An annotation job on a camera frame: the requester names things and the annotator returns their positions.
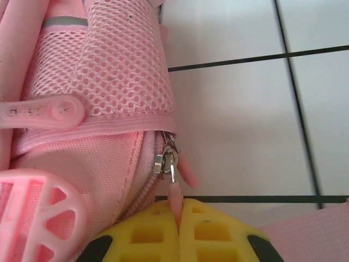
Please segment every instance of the pink plastic buckle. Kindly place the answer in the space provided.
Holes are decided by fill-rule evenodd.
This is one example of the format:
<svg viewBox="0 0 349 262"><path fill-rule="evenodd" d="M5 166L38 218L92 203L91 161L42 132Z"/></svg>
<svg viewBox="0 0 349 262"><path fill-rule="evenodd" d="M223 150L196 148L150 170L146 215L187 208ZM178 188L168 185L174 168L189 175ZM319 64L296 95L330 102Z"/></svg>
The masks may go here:
<svg viewBox="0 0 349 262"><path fill-rule="evenodd" d="M0 206L0 261L66 261L79 247L86 227L86 208L79 192L63 179L35 169L1 171L0 192L5 193L4 186L9 185L11 189L2 214ZM35 191L37 185L41 187L40 191ZM27 236L23 236L21 227L25 225L25 216L33 202L36 205L29 231ZM70 236L61 238L49 230L48 224L51 219L65 212L74 213L74 224ZM18 251L16 244L18 241L23 242L24 237L24 248ZM49 260L40 257L43 248L50 251Z"/></svg>
<svg viewBox="0 0 349 262"><path fill-rule="evenodd" d="M0 103L0 129L70 130L77 127L84 116L82 103L70 95Z"/></svg>

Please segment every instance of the tile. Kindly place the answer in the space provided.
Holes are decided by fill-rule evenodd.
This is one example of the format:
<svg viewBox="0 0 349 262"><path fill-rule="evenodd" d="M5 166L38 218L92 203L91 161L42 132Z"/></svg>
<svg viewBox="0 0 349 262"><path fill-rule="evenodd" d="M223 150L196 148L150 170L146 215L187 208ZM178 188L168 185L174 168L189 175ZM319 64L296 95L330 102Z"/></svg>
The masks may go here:
<svg viewBox="0 0 349 262"><path fill-rule="evenodd" d="M217 203L210 205L256 228L316 211L315 204Z"/></svg>
<svg viewBox="0 0 349 262"><path fill-rule="evenodd" d="M279 0L290 51L349 45L348 0Z"/></svg>
<svg viewBox="0 0 349 262"><path fill-rule="evenodd" d="M349 194L349 51L295 57L323 194Z"/></svg>
<svg viewBox="0 0 349 262"><path fill-rule="evenodd" d="M170 73L187 195L311 194L283 59ZM159 194L167 194L167 183Z"/></svg>
<svg viewBox="0 0 349 262"><path fill-rule="evenodd" d="M169 67L281 53L270 0L166 0Z"/></svg>

